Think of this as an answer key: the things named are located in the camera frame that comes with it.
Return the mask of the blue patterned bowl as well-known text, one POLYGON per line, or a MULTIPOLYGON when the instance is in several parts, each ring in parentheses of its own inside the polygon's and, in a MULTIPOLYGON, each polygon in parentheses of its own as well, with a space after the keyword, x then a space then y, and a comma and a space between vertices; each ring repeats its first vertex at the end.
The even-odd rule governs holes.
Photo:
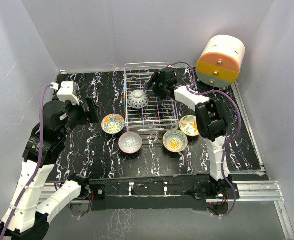
POLYGON ((142 90, 134 90, 130 92, 128 97, 128 105, 136 110, 146 107, 148 104, 148 97, 142 90))

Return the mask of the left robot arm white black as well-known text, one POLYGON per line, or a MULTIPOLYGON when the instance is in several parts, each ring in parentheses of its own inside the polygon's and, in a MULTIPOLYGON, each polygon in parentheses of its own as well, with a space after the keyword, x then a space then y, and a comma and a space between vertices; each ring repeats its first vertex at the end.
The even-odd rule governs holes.
POLYGON ((58 190, 39 199, 65 142, 78 125, 97 124, 99 107, 86 98, 89 110, 71 100, 53 99, 40 105, 39 123, 31 132, 23 153, 21 174, 7 212, 0 220, 0 239, 42 240, 51 221, 74 199, 91 196, 89 179, 73 174, 58 190))

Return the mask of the yellow teal sun bowl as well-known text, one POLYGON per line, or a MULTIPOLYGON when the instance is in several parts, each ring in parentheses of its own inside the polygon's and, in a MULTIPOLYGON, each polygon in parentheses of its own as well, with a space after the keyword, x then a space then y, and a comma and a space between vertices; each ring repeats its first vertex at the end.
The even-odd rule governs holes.
POLYGON ((172 129, 164 133, 163 146, 172 153, 182 152, 188 145, 187 137, 180 130, 172 129))

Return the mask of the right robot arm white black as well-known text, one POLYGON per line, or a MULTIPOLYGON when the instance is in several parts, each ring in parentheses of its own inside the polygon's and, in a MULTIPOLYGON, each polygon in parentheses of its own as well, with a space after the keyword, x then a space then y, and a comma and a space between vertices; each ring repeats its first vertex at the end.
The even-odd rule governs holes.
POLYGON ((151 90, 160 99, 171 98, 194 111, 197 130, 207 146, 210 177, 216 181, 210 185, 209 191, 213 197, 222 198, 228 191, 222 180, 228 180, 230 171, 224 163, 223 144, 228 123, 220 99, 205 97, 190 86, 178 83, 171 67, 153 73, 144 89, 151 90))

